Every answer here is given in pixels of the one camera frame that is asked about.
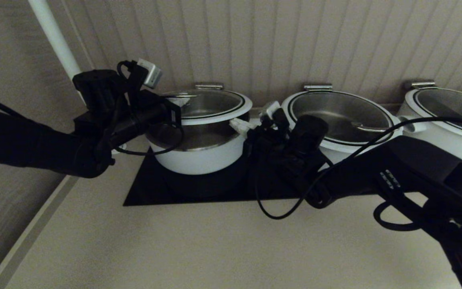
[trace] pot handle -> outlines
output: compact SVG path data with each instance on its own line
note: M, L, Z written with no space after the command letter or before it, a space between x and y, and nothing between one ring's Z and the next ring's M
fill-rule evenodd
M409 115L399 115L397 117L400 121L406 121L416 118ZM419 133L423 132L424 130L427 130L427 126L423 122L410 123L404 126L404 131L407 133Z

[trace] white connector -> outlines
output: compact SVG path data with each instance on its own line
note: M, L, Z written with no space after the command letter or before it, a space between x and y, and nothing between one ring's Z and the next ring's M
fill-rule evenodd
M163 74L162 70L159 67L157 67L156 64L151 63L147 60L143 60L141 58L138 59L136 64L140 65L141 67L149 71L147 77L144 80L144 85L151 89L156 88Z
M271 102L268 102L267 104L265 104L261 110L260 110L260 119L262 118L262 116L264 115L268 115L268 118L269 119L273 119L272 115L276 112L276 110L278 110L279 108L281 108L281 105L279 104L279 101L275 100L275 101L271 101Z
M229 125L245 138L247 138L247 132L249 132L249 130L253 130L257 127L257 125L239 118L230 120Z

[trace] cooking pot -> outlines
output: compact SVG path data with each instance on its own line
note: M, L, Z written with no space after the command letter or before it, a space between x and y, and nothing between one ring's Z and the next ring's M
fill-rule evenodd
M163 96L181 106L185 138L178 148L156 155L162 166L181 174L208 174L231 165L242 155L245 138L229 126L229 120L249 120L248 111L253 105L248 97L217 84L198 84L194 90ZM166 124L151 127L146 135L154 152L174 146L181 138L178 129Z
M398 112L401 120L447 116L462 118L462 92L436 87L434 81L413 82L406 88L405 100ZM405 135L425 140L462 159L462 124L421 122L404 127Z
M354 94L333 91L331 85L305 85L304 89L305 92L284 100L282 108L291 129L302 115L313 115L328 123L329 131L320 150L333 163L340 162L387 128L400 123L373 101ZM401 134L401 129L396 130L368 149Z

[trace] metal bracket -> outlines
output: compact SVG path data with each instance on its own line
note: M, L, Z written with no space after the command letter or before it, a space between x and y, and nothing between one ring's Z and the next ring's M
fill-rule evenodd
M195 88L197 90L223 90L224 84L220 82L197 82Z
M307 92L331 92L332 91L332 84L330 83L323 83L323 84L310 84L304 85L304 90Z
M403 87L405 90L423 90L425 88L438 88L436 82L432 79L429 80L409 80L404 82Z

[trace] robotic arm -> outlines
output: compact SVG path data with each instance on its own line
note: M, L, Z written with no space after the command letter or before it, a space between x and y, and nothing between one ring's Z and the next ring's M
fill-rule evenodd
M264 123L249 131L245 146L255 166L261 166L257 174L272 170L277 179L282 179L300 193L301 199L318 209L351 195L380 195L385 202L374 211L376 221L390 230L424 230L440 242L462 285L461 159L428 142L400 136L319 172L328 162L318 149L327 132L323 120L300 117L289 140L282 129L287 126L284 113L275 114ZM258 193L256 181L251 181L251 187ZM428 200L420 207L405 196L406 192L420 192ZM413 223L383 221L381 212L389 206Z
M126 65L128 78L121 72ZM0 163L96 177L114 164L111 151L142 135L155 124L181 124L180 108L164 97L140 88L154 88L161 71L149 62L121 62L118 75L94 70L72 81L88 112L75 118L75 131L57 132L29 119L0 113ZM130 104L125 98L128 94Z

